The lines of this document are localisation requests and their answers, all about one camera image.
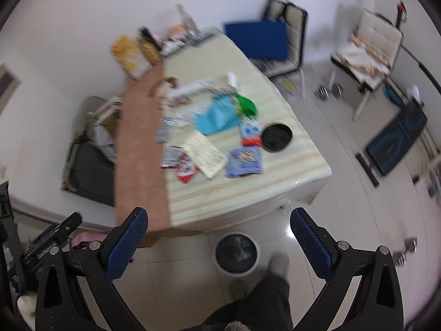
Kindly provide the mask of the red white snack bag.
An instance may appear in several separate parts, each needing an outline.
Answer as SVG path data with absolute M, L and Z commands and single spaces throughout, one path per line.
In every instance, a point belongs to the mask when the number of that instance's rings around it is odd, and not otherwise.
M 175 177 L 185 184 L 191 181 L 191 179 L 196 176 L 197 173 L 197 166 L 187 155 L 183 155 L 183 157 L 180 158 L 176 168 L 173 170 Z

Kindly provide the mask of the blue snack bag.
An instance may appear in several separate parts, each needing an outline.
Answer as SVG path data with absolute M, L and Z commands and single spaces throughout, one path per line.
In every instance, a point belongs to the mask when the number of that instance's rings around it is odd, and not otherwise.
M 243 146 L 228 152 L 225 176 L 239 178 L 262 173 L 262 157 L 258 146 Z

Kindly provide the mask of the red blue white snack packet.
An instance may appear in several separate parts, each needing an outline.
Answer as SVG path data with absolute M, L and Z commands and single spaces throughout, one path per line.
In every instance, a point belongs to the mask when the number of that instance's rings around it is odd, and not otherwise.
M 256 118 L 242 116 L 240 119 L 240 135 L 243 146 L 261 146 L 261 132 Z

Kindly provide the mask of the green plastic bag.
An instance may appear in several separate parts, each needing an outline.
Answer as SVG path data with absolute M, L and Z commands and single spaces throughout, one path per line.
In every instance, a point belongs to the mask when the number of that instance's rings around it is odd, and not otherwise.
M 234 95 L 238 113 L 246 117 L 256 117 L 258 110 L 253 101 L 240 94 Z

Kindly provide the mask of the long white box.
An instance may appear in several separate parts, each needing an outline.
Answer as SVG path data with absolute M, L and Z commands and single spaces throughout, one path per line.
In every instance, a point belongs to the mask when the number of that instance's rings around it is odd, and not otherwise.
M 167 94 L 167 97 L 169 99 L 175 99 L 190 96 L 204 90 L 209 90 L 213 87 L 213 85 L 214 81 L 212 79 L 201 79 L 193 81 L 188 84 L 182 84 L 178 87 L 171 88 Z

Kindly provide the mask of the white round trash bin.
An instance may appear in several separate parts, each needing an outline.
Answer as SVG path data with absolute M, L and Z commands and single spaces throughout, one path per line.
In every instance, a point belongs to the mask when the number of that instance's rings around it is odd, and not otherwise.
M 213 259 L 222 273 L 231 277 L 247 276 L 259 263 L 260 248 L 249 235 L 229 232 L 216 242 Z

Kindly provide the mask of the pink suitcase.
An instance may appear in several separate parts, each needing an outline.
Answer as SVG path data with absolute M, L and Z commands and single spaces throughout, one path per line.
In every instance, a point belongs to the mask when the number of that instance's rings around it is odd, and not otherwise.
M 81 250 L 89 245 L 89 243 L 94 241 L 103 242 L 106 238 L 105 233 L 100 232 L 81 232 L 75 235 L 70 240 L 70 249 L 71 250 Z

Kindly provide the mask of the person's black trouser legs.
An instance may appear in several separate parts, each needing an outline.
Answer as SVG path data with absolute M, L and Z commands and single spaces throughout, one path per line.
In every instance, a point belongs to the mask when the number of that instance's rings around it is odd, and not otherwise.
M 292 330 L 290 285 L 282 277 L 267 273 L 241 300 L 213 312 L 192 330 Z

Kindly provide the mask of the silver dumbbell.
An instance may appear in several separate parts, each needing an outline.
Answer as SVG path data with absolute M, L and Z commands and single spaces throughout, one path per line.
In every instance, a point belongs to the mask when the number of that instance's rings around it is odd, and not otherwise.
M 417 237 L 407 237 L 404 239 L 404 248 L 393 253 L 392 259 L 396 267 L 403 267 L 407 263 L 407 255 L 417 251 Z

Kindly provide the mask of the silver red foil packet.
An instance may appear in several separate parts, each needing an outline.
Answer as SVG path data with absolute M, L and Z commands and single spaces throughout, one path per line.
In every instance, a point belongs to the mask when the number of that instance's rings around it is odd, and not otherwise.
M 162 160 L 159 164 L 161 168 L 176 168 L 184 151 L 178 146 L 167 146 L 165 148 Z

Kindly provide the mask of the grey foil blister pack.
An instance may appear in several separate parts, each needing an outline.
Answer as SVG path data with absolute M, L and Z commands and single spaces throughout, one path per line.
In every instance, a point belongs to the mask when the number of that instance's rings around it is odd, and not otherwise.
M 155 142 L 166 143 L 170 138 L 170 134 L 172 132 L 175 122 L 176 119 L 172 117 L 161 118 L 158 130 L 155 135 Z

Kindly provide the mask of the yellow snack bag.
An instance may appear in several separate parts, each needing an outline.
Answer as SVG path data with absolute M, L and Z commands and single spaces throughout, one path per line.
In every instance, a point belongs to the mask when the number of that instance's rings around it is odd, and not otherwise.
M 140 79 L 152 66 L 144 57 L 137 41 L 128 35 L 120 35 L 112 43 L 110 51 L 131 79 Z

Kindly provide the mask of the small white box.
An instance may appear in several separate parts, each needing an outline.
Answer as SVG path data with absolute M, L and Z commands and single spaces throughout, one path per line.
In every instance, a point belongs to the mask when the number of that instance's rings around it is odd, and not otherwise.
M 227 73 L 227 84 L 231 89 L 238 89 L 238 77 L 235 73 L 228 72 Z

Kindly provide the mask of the blue folder board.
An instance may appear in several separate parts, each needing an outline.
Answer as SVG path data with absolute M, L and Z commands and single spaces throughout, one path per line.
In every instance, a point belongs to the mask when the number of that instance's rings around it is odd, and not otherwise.
M 232 22 L 224 25 L 224 32 L 250 59 L 288 59 L 288 32 L 283 21 Z

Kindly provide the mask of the dark suitcase by wall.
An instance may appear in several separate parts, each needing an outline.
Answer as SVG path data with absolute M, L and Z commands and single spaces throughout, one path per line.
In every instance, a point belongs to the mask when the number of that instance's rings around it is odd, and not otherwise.
M 87 97 L 72 123 L 72 141 L 66 156 L 61 187 L 86 199 L 114 205 L 114 163 L 93 142 L 90 113 L 105 99 Z

